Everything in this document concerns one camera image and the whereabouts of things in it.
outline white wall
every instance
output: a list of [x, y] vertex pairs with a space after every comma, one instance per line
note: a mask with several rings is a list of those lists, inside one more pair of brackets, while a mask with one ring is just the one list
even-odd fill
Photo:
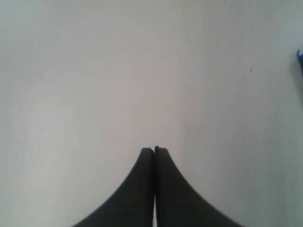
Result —
[[301, 226], [302, 8], [0, 0], [0, 226], [71, 226], [155, 145], [241, 224]]

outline white surface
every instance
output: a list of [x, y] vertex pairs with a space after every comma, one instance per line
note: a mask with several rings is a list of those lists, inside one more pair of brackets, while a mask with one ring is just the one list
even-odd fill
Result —
[[301, 226], [302, 8], [0, 0], [0, 226], [75, 224], [155, 145], [241, 224]]

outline blue object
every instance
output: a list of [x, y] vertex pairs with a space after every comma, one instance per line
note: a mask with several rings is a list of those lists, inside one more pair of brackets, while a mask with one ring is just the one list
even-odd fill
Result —
[[297, 58], [300, 63], [300, 66], [301, 66], [301, 73], [302, 73], [302, 77], [303, 77], [303, 52], [302, 52], [302, 49], [298, 50]]

